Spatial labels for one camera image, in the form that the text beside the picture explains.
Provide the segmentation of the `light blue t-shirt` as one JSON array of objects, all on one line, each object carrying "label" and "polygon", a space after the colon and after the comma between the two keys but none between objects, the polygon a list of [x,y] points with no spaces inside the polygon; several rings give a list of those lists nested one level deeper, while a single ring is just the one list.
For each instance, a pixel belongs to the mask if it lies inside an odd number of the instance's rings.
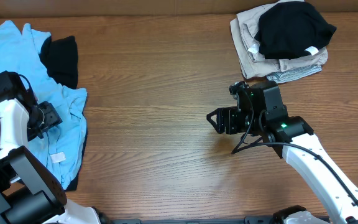
[{"label": "light blue t-shirt", "polygon": [[78,186],[85,150],[87,123],[83,114],[88,93],[78,88],[78,47],[73,36],[52,40],[25,24],[0,25],[0,73],[16,72],[38,101],[47,101],[62,122],[42,138],[29,142],[29,150],[60,181],[66,191]]}]

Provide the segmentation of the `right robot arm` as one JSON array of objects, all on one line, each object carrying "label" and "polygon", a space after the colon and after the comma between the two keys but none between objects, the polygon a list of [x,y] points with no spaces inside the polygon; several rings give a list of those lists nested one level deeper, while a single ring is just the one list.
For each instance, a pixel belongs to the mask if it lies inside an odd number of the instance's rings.
[{"label": "right robot arm", "polygon": [[237,105],[218,108],[206,119],[219,134],[242,135],[232,153],[273,148],[301,175],[332,223],[358,223],[358,187],[330,158],[313,128],[302,117],[288,115],[278,84],[237,82],[229,92]]}]

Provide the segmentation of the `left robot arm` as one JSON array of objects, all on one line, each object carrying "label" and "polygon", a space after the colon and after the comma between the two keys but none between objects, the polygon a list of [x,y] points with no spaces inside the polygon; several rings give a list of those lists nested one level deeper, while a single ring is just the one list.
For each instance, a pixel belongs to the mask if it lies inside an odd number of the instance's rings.
[{"label": "left robot arm", "polygon": [[0,223],[109,223],[93,207],[67,199],[28,143],[62,122],[52,104],[38,103],[25,76],[0,73]]}]

